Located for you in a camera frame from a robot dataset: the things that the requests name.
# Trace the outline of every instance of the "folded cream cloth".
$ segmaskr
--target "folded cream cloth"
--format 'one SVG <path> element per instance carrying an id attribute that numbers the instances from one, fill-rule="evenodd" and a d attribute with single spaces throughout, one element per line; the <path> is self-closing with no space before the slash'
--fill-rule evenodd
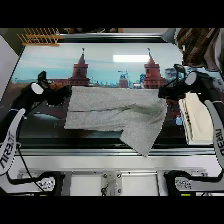
<path id="1" fill-rule="evenodd" d="M 73 86 L 65 129 L 123 130 L 120 139 L 147 156 L 166 111 L 158 90 Z"/>
<path id="2" fill-rule="evenodd" d="M 213 124 L 206 106 L 201 103 L 196 93 L 186 94 L 185 106 L 189 116 L 192 142 L 212 144 Z"/>

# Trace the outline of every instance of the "city skyline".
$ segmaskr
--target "city skyline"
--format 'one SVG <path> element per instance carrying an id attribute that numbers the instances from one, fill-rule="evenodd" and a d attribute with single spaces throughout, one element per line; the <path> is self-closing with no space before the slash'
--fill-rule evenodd
<path id="1" fill-rule="evenodd" d="M 121 73 L 128 71 L 131 82 L 145 74 L 144 64 L 113 62 L 113 55 L 147 55 L 151 49 L 152 57 L 160 65 L 160 73 L 165 77 L 165 69 L 181 62 L 181 53 L 172 44 L 164 43 L 122 43 L 122 44 L 61 44 L 60 47 L 26 47 L 14 72 L 13 79 L 36 79 L 45 70 L 48 79 L 66 79 L 72 76 L 73 66 L 78 63 L 85 48 L 85 61 L 88 64 L 87 77 L 92 81 L 117 83 Z"/>

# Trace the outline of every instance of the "wooden rack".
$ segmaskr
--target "wooden rack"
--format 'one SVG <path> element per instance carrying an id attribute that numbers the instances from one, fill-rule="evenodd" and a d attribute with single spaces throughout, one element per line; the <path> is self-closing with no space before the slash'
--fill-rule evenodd
<path id="1" fill-rule="evenodd" d="M 63 39 L 58 28 L 23 28 L 24 34 L 17 34 L 24 46 L 59 46 Z"/>

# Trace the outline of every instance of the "patterned cloth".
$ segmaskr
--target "patterned cloth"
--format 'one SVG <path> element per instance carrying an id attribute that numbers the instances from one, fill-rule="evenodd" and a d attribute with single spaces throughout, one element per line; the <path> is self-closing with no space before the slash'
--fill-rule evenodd
<path id="1" fill-rule="evenodd" d="M 183 65 L 207 68 L 204 55 L 218 29 L 220 28 L 182 28 L 180 30 L 177 42 L 178 48 L 183 52 Z"/>

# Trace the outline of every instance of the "folded gray garment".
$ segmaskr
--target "folded gray garment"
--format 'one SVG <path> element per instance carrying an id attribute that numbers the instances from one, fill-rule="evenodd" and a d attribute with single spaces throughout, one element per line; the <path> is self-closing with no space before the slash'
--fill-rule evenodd
<path id="1" fill-rule="evenodd" d="M 163 35 L 162 39 L 168 43 L 175 44 L 175 32 L 176 28 L 169 28 Z"/>
<path id="2" fill-rule="evenodd" d="M 147 156 L 166 116 L 158 90 L 72 87 L 65 129 L 121 131 L 120 139 Z"/>

